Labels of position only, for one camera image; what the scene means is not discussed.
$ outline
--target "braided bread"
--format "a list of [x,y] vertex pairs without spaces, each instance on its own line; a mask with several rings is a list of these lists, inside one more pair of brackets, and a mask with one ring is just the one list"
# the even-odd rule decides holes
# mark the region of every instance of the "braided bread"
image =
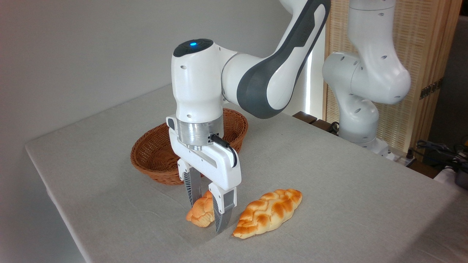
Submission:
[[207,227],[214,221],[213,195],[210,191],[195,201],[185,219],[200,227]]
[[294,189],[278,189],[262,195],[247,205],[233,236],[244,239],[277,229],[293,216],[301,201],[302,193]]

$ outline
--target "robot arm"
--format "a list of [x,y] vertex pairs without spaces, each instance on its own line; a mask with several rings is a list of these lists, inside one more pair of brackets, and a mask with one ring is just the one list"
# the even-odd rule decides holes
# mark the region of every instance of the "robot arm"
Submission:
[[222,96],[258,118],[281,112],[328,16],[330,0],[280,0],[292,20],[275,52],[266,58],[218,46],[209,39],[180,44],[172,56],[176,114],[169,137],[191,204],[201,197],[200,172],[212,181],[216,231],[237,205],[241,168],[237,153],[224,142]]
[[393,46],[395,2],[350,0],[348,38],[358,54],[333,53],[322,68],[338,103],[339,136],[389,159],[388,144],[376,138],[379,113],[372,101],[396,104],[410,90],[410,74]]

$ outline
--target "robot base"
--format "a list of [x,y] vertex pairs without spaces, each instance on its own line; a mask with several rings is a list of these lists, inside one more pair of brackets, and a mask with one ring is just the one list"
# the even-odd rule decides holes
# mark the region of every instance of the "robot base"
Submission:
[[392,161],[395,160],[395,155],[390,152],[388,144],[381,139],[375,138],[370,142],[356,143],[356,145],[366,148],[367,150],[370,150],[373,153],[376,153]]

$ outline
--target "brown basket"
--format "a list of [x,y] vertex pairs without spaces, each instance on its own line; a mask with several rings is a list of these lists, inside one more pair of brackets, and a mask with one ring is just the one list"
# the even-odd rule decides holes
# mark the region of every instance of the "brown basket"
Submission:
[[[249,127],[247,119],[231,109],[223,109],[223,119],[223,139],[239,152]],[[179,156],[172,151],[168,130],[169,127],[163,123],[141,136],[132,148],[130,160],[138,171],[159,183],[182,184],[177,169]]]

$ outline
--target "black cable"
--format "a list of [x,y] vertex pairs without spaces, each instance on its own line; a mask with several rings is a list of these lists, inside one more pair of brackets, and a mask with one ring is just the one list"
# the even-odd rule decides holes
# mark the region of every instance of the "black cable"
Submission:
[[410,149],[411,149],[414,153],[417,153],[417,154],[419,154],[419,155],[421,155],[421,156],[423,156],[423,157],[425,157],[425,158],[428,158],[428,159],[430,159],[430,160],[432,160],[432,161],[435,161],[435,162],[438,162],[438,163],[440,163],[440,164],[444,164],[444,165],[446,165],[446,166],[451,167],[452,170],[454,170],[455,172],[458,171],[458,170],[462,170],[462,171],[464,171],[464,172],[468,172],[468,167],[467,167],[466,165],[464,165],[463,163],[460,164],[460,163],[457,162],[457,161],[448,162],[448,161],[443,161],[443,160],[434,159],[433,157],[430,157],[430,156],[428,156],[428,155],[426,155],[426,154],[424,154],[424,153],[420,153],[420,152],[416,151],[416,150],[413,149],[413,148],[410,148]]
[[213,142],[223,146],[223,147],[226,147],[226,148],[229,148],[231,149],[231,152],[233,153],[233,156],[234,156],[234,166],[233,168],[237,165],[237,156],[235,154],[235,150],[229,145],[229,143],[225,140],[223,140],[220,136],[216,135],[216,134],[213,134],[210,136],[210,140],[212,140]]
[[445,155],[454,159],[462,159],[464,161],[468,161],[468,159],[465,156],[460,155],[456,150],[452,151],[445,144],[433,143],[433,142],[426,141],[426,140],[419,140],[416,143],[416,147],[418,149],[431,149],[431,150],[438,152],[439,154],[442,154],[442,155]]
[[338,134],[338,131],[340,130],[339,126],[340,126],[339,122],[332,122],[328,132],[334,132],[334,133]]
[[234,155],[234,166],[233,168],[237,165],[237,157],[236,157],[236,154],[235,154],[235,150],[230,146],[228,145],[229,149],[231,149],[231,152],[233,152],[233,155]]

